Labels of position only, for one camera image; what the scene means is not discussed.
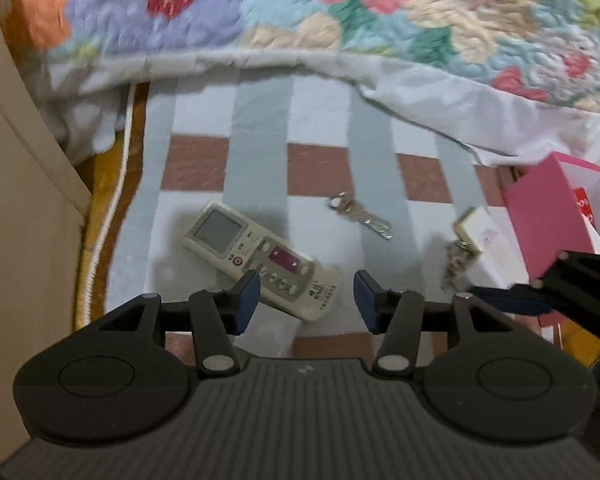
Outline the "cream remote with label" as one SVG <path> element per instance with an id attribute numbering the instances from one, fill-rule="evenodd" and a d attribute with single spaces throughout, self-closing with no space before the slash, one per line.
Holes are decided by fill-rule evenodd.
<path id="1" fill-rule="evenodd" d="M 468 259 L 460 264 L 460 274 L 452 278 L 454 285 L 460 289 L 509 288 L 529 283 L 516 240 L 511 240 L 483 207 L 467 211 L 453 229 L 469 252 Z"/>

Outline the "air conditioner remote with screen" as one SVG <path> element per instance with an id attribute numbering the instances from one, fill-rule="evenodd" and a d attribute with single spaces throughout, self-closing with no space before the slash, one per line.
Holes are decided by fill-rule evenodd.
<path id="1" fill-rule="evenodd" d="M 303 322 L 324 318 L 337 299 L 337 270 L 218 200 L 204 206 L 183 243 L 229 278 L 257 272 L 261 301 Z"/>

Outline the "pink cardboard box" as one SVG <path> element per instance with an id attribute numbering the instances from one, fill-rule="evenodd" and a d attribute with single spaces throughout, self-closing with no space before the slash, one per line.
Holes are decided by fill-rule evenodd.
<path id="1" fill-rule="evenodd" d="M 540 276 L 557 255 L 600 255 L 600 166 L 554 153 L 506 185 L 504 202 L 529 274 Z"/>

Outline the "checkered striped floor mat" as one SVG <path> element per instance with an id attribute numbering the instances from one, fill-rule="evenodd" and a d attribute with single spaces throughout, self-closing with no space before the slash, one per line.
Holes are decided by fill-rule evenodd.
<path id="1" fill-rule="evenodd" d="M 324 318 L 304 324 L 262 306 L 238 347 L 258 356 L 359 356 L 370 334 L 352 297 L 366 270 L 391 288 L 434 301 L 454 224 L 483 207 L 516 240 L 500 173 L 460 144 L 391 116 L 343 82 L 268 70 L 132 87 L 112 149 L 87 162 L 94 197 L 85 234 L 76 322 L 85 325 L 141 292 L 180 300 L 228 277 L 183 243 L 210 200 L 220 200 L 338 271 Z M 384 240 L 327 207 L 352 193 L 392 224 Z"/>

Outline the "beige wooden cabinet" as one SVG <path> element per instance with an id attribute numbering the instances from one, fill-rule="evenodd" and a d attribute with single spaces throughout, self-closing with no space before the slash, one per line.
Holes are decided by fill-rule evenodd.
<path id="1" fill-rule="evenodd" d="M 28 438 L 12 397 L 17 370 L 72 330 L 90 201 L 0 27 L 0 463 Z"/>

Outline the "floral quilted bedspread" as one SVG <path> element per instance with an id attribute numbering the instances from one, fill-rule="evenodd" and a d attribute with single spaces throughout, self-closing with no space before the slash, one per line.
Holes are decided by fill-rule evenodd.
<path id="1" fill-rule="evenodd" d="M 229 48 L 388 56 L 600 113 L 600 0 L 0 0 L 18 65 Z"/>

